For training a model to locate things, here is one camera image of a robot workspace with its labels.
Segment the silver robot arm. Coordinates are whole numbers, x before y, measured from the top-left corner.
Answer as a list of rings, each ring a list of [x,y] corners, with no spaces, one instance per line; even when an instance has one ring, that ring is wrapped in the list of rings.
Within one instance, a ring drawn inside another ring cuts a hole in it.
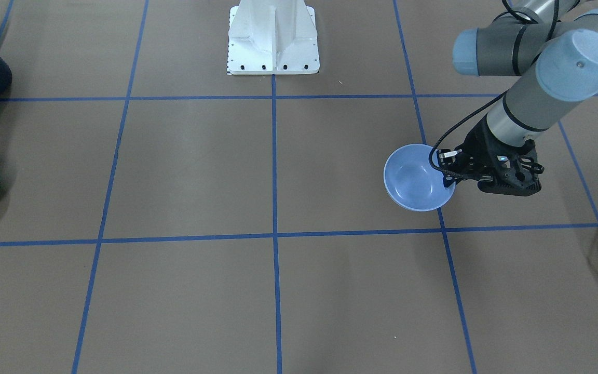
[[[453,67],[472,76],[516,76],[453,150],[435,149],[446,188],[475,180],[482,192],[529,196],[541,189],[535,142],[598,93],[598,8],[572,21],[577,1],[521,1],[486,28],[456,38]]]

